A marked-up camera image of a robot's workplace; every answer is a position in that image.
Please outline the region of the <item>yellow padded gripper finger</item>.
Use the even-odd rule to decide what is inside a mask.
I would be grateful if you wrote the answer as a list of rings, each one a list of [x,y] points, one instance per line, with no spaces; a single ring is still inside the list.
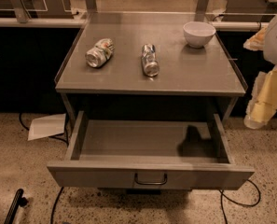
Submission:
[[[277,112],[277,66],[266,74],[262,89],[251,111],[251,118],[267,124]]]
[[[243,123],[244,125],[249,128],[249,129],[253,129],[253,130],[256,130],[256,129],[260,129],[264,126],[263,123],[260,123],[260,122],[257,122],[257,121],[254,121],[252,118],[251,118],[251,111],[254,107],[254,104],[256,102],[256,99],[257,99],[257,96],[259,95],[261,89],[262,89],[262,86],[264,84],[264,81],[265,81],[265,78],[266,78],[266,73],[265,72],[259,72],[256,79],[255,79],[255,82],[254,82],[254,85],[253,85],[253,89],[251,91],[251,99],[246,107],[246,115],[243,119]]]

